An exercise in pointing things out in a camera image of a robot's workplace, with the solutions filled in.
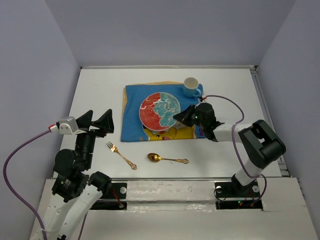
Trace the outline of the blue mug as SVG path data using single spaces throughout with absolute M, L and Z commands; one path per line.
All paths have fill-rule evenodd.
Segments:
M 188 98 L 198 98 L 202 96 L 202 91 L 199 89 L 199 82 L 194 77 L 188 77 L 183 83 L 183 94 Z

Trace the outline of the red and teal plate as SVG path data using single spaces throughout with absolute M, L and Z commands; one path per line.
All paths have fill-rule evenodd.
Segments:
M 178 99 L 170 93 L 156 92 L 145 98 L 139 107 L 139 119 L 149 130 L 160 132 L 176 124 L 174 115 L 181 112 Z

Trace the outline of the gold fork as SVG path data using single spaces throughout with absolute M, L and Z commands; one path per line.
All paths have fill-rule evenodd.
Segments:
M 125 162 L 130 166 L 130 168 L 131 168 L 132 170 L 137 170 L 137 169 L 138 169 L 138 168 L 137 168 L 137 165 L 134 164 L 134 163 L 132 163 L 132 162 L 131 162 L 130 160 L 128 160 L 124 155 L 122 155 L 122 154 L 119 152 L 118 148 L 117 148 L 112 142 L 108 141 L 108 142 L 106 143 L 106 145 L 107 145 L 107 147 L 108 147 L 113 153 L 118 154 L 122 159 L 124 159 Z

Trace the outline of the blue pikachu placemat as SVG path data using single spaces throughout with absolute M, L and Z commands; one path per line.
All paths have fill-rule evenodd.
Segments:
M 184 111 L 191 104 L 197 105 L 196 98 L 186 97 L 183 84 L 172 81 L 154 82 L 150 84 L 127 85 L 123 90 L 123 114 L 120 140 L 122 142 L 145 142 L 165 140 L 204 139 L 201 127 L 187 127 L 177 122 L 167 130 L 153 131 L 148 129 L 140 120 L 139 110 L 142 102 L 154 93 L 168 93 L 179 101 Z

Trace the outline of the gold spoon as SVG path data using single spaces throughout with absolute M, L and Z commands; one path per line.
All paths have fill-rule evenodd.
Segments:
M 159 162 L 159 161 L 172 161 L 172 162 L 177 162 L 177 163 L 182 163 L 182 164 L 188 164 L 190 161 L 188 159 L 174 159 L 174 158 L 164 158 L 158 155 L 157 153 L 148 153 L 147 158 L 152 161 L 152 162 Z

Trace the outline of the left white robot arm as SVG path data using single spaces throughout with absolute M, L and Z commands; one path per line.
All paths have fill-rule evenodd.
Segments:
M 89 110 L 78 118 L 66 117 L 49 127 L 61 135 L 75 135 L 74 149 L 62 149 L 55 156 L 53 166 L 57 177 L 40 227 L 33 240 L 69 240 L 86 213 L 99 199 L 110 194 L 112 180 L 97 171 L 85 174 L 92 166 L 97 138 L 114 132 L 113 112 L 108 109 L 100 118 L 92 120 Z

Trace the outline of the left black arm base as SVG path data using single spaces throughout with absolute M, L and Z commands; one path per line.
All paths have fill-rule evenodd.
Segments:
M 90 210 L 122 211 L 127 209 L 127 183 L 113 182 L 111 190 L 103 194 Z

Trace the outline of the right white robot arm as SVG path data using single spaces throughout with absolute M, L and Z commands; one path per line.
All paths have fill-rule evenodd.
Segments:
M 187 127 L 202 128 L 210 141 L 232 142 L 241 165 L 241 169 L 231 177 L 228 188 L 235 196 L 246 193 L 262 171 L 287 151 L 283 141 L 264 120 L 240 125 L 220 122 L 209 103 L 191 104 L 173 118 Z

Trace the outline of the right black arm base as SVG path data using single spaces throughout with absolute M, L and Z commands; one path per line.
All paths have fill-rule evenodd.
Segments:
M 217 210 L 263 209 L 257 181 L 240 190 L 235 189 L 231 181 L 218 181 L 214 183 L 213 195 Z

